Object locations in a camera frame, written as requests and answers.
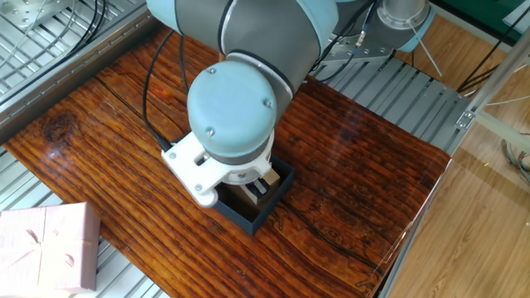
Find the pink gift box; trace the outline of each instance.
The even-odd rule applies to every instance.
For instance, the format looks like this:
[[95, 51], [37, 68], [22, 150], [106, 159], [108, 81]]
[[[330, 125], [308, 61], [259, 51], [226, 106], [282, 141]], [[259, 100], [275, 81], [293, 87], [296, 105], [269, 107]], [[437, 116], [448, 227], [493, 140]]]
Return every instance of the pink gift box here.
[[94, 291], [99, 222], [86, 203], [1, 212], [0, 297]]

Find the white cable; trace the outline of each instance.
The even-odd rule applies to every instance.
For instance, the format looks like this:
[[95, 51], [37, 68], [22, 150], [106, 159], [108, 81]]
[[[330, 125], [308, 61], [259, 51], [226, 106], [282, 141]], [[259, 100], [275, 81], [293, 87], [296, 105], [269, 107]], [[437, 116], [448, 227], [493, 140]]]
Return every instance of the white cable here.
[[[527, 67], [527, 66], [528, 66], [528, 64], [525, 63], [525, 64], [523, 64], [521, 67], [519, 67], [518, 69], [516, 69], [513, 73], [515, 74], [516, 72], [522, 70], [523, 68], [525, 68], [525, 67]], [[466, 94], [466, 95], [464, 95], [464, 96], [465, 96], [465, 97], [468, 97], [468, 96], [470, 96], [471, 94], [474, 94], [475, 92], [477, 92], [477, 91], [479, 91], [479, 90], [480, 90], [480, 88], [478, 88], [478, 89], [476, 89], [476, 90], [473, 90], [473, 91], [469, 92], [468, 94]]]
[[440, 68], [438, 68], [438, 65], [437, 65], [436, 62], [434, 61], [434, 58], [432, 58], [431, 53], [429, 53], [429, 50], [428, 50], [427, 47], [423, 44], [422, 38], [420, 37], [419, 34], [417, 34], [416, 29], [414, 29], [414, 26], [412, 25], [411, 20], [408, 19], [408, 20], [407, 20], [407, 23], [408, 23], [408, 25], [411, 27], [411, 29], [414, 31], [414, 35], [416, 35], [416, 38], [420, 41], [420, 44], [422, 45], [423, 50], [425, 50], [425, 52], [427, 53], [427, 56], [429, 57], [429, 59], [431, 60], [431, 63], [432, 63], [432, 64], [434, 65], [434, 67], [436, 68], [436, 71], [438, 72], [438, 74], [440, 74], [440, 76], [443, 76], [443, 74], [441, 74]]
[[524, 99], [530, 99], [530, 95], [525, 96], [525, 97], [521, 97], [521, 98], [519, 98], [519, 99], [507, 100], [507, 101], [500, 102], [500, 103], [488, 103], [488, 104], [486, 104], [486, 105], [487, 105], [487, 106], [492, 106], [492, 105], [500, 105], [500, 104], [505, 104], [505, 103], [513, 103], [513, 102], [516, 102], [516, 101], [519, 101], [519, 100], [524, 100]]
[[473, 91], [469, 92], [468, 94], [464, 95], [464, 97], [468, 97], [470, 95], [473, 95], [477, 91], [479, 91], [479, 90], [478, 89], [477, 90], [473, 90]]
[[521, 66], [521, 67], [519, 67], [518, 69], [516, 69], [513, 73], [515, 74], [516, 72], [522, 70], [523, 68], [525, 68], [525, 67], [527, 67], [527, 66], [528, 66], [528, 64], [525, 63], [525, 64], [523, 64], [523, 66]]
[[35, 26], [36, 24], [36, 21], [39, 19], [39, 16], [41, 15], [41, 12], [42, 12], [42, 8], [44, 8], [44, 6], [48, 3], [48, 0], [44, 0], [42, 1], [42, 5], [41, 7], [39, 8], [39, 12], [36, 14], [36, 17], [35, 17], [35, 20], [33, 20], [33, 23], [31, 24], [31, 26], [29, 27], [29, 29], [26, 31], [26, 33], [24, 33], [24, 36], [18, 41], [18, 43], [15, 45], [15, 47], [13, 47], [13, 50], [9, 53], [9, 55], [7, 55], [7, 58], [4, 59], [4, 61], [2, 61], [2, 63], [0, 63], [0, 68], [2, 68], [6, 62], [8, 60], [11, 59], [11, 57], [15, 54], [15, 52], [18, 50], [18, 47], [22, 44], [22, 42], [26, 39], [27, 35], [30, 33], [31, 30], [33, 30], [33, 26]]

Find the glossy varnished wood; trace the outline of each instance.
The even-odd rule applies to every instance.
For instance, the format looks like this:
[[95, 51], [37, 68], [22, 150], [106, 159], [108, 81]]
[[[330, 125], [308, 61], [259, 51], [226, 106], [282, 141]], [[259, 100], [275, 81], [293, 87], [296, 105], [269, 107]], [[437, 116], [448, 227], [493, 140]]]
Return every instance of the glossy varnished wood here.
[[[103, 236], [170, 296], [371, 296], [449, 157], [309, 84], [278, 125], [273, 148], [296, 168], [294, 185], [251, 238], [194, 203], [140, 118], [142, 83], [164, 33], [5, 147], [64, 201], [89, 201]], [[217, 59], [187, 40], [189, 81]], [[148, 106], [170, 139], [189, 132], [176, 61], [174, 36], [152, 75]]]

